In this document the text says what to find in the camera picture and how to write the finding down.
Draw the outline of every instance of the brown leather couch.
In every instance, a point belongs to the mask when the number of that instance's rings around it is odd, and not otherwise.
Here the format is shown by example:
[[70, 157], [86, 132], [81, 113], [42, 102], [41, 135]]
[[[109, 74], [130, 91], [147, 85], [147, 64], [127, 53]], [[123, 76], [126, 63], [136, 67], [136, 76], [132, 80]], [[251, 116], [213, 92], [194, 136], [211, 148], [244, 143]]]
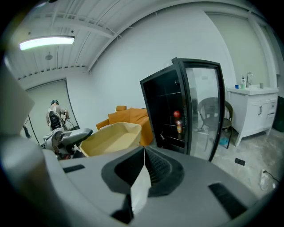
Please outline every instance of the brown leather couch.
[[117, 106], [116, 112], [108, 115], [108, 119], [97, 124], [97, 129], [111, 125], [117, 122], [128, 122], [139, 124], [142, 127], [140, 145], [147, 146], [153, 140], [153, 133], [149, 121], [147, 109], [134, 109], [127, 110], [126, 106]]

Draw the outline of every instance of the beige container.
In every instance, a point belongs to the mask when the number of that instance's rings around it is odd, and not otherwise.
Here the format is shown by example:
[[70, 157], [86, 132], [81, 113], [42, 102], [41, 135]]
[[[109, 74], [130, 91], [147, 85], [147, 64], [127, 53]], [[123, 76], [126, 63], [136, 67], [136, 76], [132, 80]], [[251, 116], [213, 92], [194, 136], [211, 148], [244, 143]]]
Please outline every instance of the beige container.
[[84, 140], [80, 149], [86, 157], [102, 155], [138, 146], [141, 126], [119, 122], [100, 129]]

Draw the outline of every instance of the mini fridge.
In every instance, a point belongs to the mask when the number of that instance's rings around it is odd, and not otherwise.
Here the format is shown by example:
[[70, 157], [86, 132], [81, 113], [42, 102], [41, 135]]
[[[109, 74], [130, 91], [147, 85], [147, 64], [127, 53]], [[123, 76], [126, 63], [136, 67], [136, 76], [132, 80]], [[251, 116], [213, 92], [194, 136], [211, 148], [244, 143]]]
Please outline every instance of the mini fridge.
[[211, 161], [225, 114], [221, 66], [199, 59], [172, 63], [140, 81], [154, 145]]

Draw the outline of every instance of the gray floor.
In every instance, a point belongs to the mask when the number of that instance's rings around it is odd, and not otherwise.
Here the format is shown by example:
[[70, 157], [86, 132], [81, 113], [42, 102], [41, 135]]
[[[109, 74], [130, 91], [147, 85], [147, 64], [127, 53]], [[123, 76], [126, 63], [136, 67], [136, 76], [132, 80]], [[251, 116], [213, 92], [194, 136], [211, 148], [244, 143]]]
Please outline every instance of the gray floor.
[[[219, 145], [213, 158], [213, 163], [237, 178], [252, 192], [261, 198], [273, 190], [272, 184], [277, 182], [269, 179], [269, 188], [261, 190], [259, 186], [261, 170], [264, 169], [277, 178], [281, 178], [284, 170], [284, 133], [271, 130], [267, 136], [265, 132], [258, 133], [241, 140], [238, 147], [234, 143], [238, 133], [233, 136], [228, 149]], [[235, 163], [239, 158], [245, 161], [245, 166]]]

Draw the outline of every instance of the soap pump bottle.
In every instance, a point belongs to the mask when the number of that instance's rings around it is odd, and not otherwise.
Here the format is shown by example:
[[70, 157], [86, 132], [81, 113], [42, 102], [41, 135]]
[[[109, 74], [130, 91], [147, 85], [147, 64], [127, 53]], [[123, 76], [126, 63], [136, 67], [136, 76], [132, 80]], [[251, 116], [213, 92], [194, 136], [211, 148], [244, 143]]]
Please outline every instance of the soap pump bottle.
[[241, 76], [241, 89], [245, 89], [245, 78], [244, 76]]

